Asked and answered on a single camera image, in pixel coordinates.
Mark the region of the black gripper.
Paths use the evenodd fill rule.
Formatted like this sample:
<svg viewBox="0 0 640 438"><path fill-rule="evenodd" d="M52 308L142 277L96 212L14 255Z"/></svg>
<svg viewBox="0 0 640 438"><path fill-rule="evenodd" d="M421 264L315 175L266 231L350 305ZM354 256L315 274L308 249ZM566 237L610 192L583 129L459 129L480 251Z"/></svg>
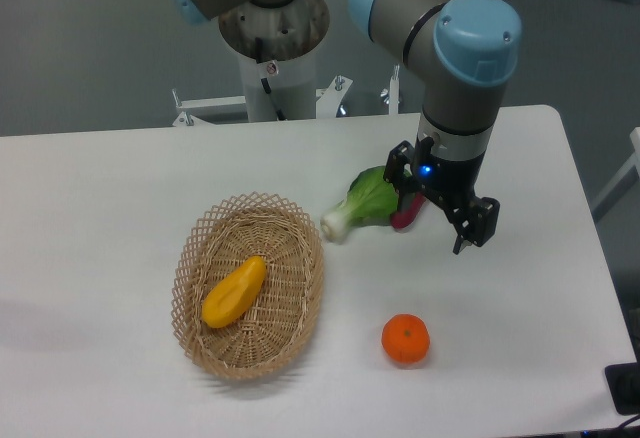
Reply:
<svg viewBox="0 0 640 438"><path fill-rule="evenodd" d="M498 200L475 192L485 153L463 151L462 157L451 158L435 135L417 137L414 144L402 141L389 152L383 174L397 195L396 211L405 212L413 196L422 194L456 230L454 254L467 246L482 247L494 236L500 212Z"/></svg>

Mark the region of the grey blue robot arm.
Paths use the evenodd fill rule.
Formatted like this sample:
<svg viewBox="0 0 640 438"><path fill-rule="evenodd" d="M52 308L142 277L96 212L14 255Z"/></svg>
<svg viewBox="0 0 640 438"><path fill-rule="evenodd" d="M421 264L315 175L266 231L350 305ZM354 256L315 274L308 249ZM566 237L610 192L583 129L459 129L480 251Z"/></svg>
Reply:
<svg viewBox="0 0 640 438"><path fill-rule="evenodd" d="M329 27L324 0L174 0L192 23L217 21L249 68L252 121L315 115L312 73L296 63ZM474 186L505 88L518 62L522 25L509 0L348 0L354 25L424 84L416 138L389 154L394 218L406 223L424 197L456 232L455 246L482 246L495 233L499 202Z"/></svg>

